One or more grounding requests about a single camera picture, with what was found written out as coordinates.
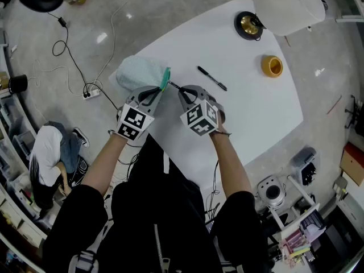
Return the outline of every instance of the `white shirt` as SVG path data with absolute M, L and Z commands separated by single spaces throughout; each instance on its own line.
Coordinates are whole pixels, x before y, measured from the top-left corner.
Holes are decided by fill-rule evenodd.
M 61 158 L 62 133 L 53 126 L 42 126 L 35 139 L 30 163 L 33 156 L 39 164 L 39 181 L 46 186 L 53 186 L 61 171 L 56 164 Z

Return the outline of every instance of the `zipper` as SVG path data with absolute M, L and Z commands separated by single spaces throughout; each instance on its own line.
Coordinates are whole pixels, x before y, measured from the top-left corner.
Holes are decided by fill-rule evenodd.
M 163 273 L 163 256 L 162 256 L 162 250 L 160 248 L 160 241 L 159 241 L 159 234 L 158 234 L 158 226 L 157 224 L 154 224 L 154 235 L 155 235 L 155 242 L 157 243 L 157 251 L 158 251 L 158 258 L 159 258 L 159 264 L 160 264 L 160 271 Z

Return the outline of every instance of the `power strip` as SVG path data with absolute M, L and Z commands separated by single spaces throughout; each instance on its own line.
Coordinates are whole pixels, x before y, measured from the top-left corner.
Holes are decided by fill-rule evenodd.
M 97 97 L 97 96 L 99 96 L 100 95 L 100 90 L 98 90 L 98 89 L 95 89 L 95 90 L 92 90 L 92 91 L 90 91 L 90 96 L 89 97 L 83 97 L 82 96 L 82 98 L 84 99 L 84 100 L 89 100 L 89 99 L 91 99 L 91 98 L 95 98 L 95 97 Z

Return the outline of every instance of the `white cylinder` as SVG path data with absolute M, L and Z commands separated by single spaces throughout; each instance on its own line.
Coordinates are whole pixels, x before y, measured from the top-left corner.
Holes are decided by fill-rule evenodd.
M 321 0 L 254 0 L 263 25 L 276 35 L 289 35 L 325 19 Z

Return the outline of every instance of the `concrete floor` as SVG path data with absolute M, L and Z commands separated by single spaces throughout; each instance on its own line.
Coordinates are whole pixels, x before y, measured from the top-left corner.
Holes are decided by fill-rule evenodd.
M 63 3 L 53 12 L 68 23 L 68 45 L 87 81 L 96 78 L 111 55 L 110 18 L 125 1 L 87 0 L 83 6 Z M 114 17 L 115 55 L 100 76 L 105 92 L 117 105 L 122 105 L 127 94 L 116 93 L 107 78 L 124 58 L 196 15 L 227 1 L 231 0 L 129 0 Z M 334 0 L 326 1 L 329 3 L 326 20 L 314 25 L 311 32 L 304 29 L 289 35 L 287 40 L 277 37 L 296 85 L 304 121 L 245 167 L 252 185 L 256 185 L 273 173 L 288 173 L 286 166 L 290 158 L 306 144 L 310 145 L 320 154 L 321 164 L 314 184 L 307 191 L 313 192 L 323 205 L 332 197 L 333 181 L 340 174 L 342 148 L 348 138 L 344 109 L 349 106 L 351 94 L 359 96 L 357 57 L 362 51 L 356 49 L 362 44 L 355 24 L 336 23 L 333 19 L 338 11 L 336 4 Z M 40 86 L 37 88 L 31 80 L 23 94 L 35 124 L 39 128 L 52 120 L 68 128 L 78 126 L 90 140 L 90 147 L 83 148 L 81 154 L 91 163 L 109 137 L 107 130 L 115 128 L 114 108 L 104 96 L 84 101 L 70 94 L 66 68 L 52 73 L 40 71 L 41 68 L 67 66 L 71 89 L 81 94 L 82 79 L 67 51 L 60 57 L 52 56 L 54 42 L 65 39 L 66 35 L 55 18 L 31 11 L 19 1 L 14 1 L 6 10 L 5 27 L 10 48 L 18 45 L 11 59 L 14 73 L 32 77 L 35 68 L 39 76 Z M 98 42 L 104 34 L 106 38 Z M 41 68 L 35 59 L 40 61 Z M 339 103 L 327 114 L 340 96 Z M 128 147 L 120 159 L 128 162 L 136 152 Z M 118 165 L 115 176 L 122 179 L 125 174 L 126 167 Z M 287 201 L 290 204 L 297 194 L 288 195 L 291 195 Z

